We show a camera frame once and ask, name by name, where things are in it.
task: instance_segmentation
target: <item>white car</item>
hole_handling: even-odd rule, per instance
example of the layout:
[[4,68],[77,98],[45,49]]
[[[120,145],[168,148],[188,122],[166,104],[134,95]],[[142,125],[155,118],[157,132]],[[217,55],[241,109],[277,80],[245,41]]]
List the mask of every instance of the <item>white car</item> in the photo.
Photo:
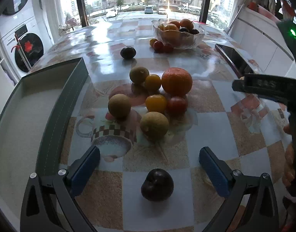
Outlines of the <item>white car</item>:
[[107,12],[106,18],[115,17],[116,15],[118,15],[118,10],[117,9],[112,9],[112,10]]

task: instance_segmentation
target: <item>red flower decoration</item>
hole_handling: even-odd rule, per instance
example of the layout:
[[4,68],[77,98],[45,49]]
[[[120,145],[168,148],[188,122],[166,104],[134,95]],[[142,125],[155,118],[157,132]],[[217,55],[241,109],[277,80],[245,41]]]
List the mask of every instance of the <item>red flower decoration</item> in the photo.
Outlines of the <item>red flower decoration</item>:
[[25,52],[29,53],[32,50],[33,44],[30,41],[25,42]]

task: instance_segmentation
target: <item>street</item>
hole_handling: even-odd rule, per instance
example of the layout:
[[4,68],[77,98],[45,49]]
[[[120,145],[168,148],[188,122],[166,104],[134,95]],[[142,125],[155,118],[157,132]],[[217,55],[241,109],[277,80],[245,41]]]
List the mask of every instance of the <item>street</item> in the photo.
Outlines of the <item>street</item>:
[[[119,12],[116,17],[112,18],[106,18],[106,16],[99,16],[99,17],[94,17],[90,18],[93,21],[98,20],[99,22],[101,21],[115,21],[115,20],[120,20],[120,19],[129,19],[129,18],[166,18],[166,15],[159,15],[156,11],[153,12],[153,14],[145,14],[144,11],[130,11],[130,12]],[[168,15],[168,18],[171,19],[177,19],[181,20],[184,18],[188,18],[192,21],[198,21],[198,16],[197,15],[192,15],[189,13],[181,13],[181,12],[170,12]]]

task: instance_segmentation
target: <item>screw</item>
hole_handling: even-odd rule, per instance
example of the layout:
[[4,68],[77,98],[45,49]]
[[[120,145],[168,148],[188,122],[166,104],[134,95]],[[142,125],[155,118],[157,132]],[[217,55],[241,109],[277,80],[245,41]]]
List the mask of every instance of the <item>screw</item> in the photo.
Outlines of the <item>screw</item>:
[[241,176],[243,173],[236,169],[236,170],[233,171],[233,174],[235,176]]
[[263,173],[263,178],[268,180],[270,178],[269,174],[268,173]]
[[59,175],[65,175],[66,174],[66,170],[65,169],[61,169],[58,172]]
[[31,178],[31,179],[34,179],[34,178],[36,177],[36,175],[37,175],[36,173],[31,173],[31,174],[30,174],[30,178]]

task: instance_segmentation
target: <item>red cherry tomato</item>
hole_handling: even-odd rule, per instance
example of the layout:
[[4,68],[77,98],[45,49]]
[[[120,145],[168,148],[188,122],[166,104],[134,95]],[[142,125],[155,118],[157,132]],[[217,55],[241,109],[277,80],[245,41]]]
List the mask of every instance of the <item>red cherry tomato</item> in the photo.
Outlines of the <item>red cherry tomato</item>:
[[187,111],[188,103],[184,98],[181,97],[172,97],[167,102],[167,112],[170,116],[179,116],[183,115]]
[[165,45],[163,46],[163,51],[164,51],[165,53],[171,53],[171,52],[173,52],[173,50],[174,50],[174,48],[173,48],[173,46],[171,46],[170,44],[165,44]]
[[156,52],[161,53],[163,51],[163,43],[161,41],[155,41],[153,44],[153,49]]

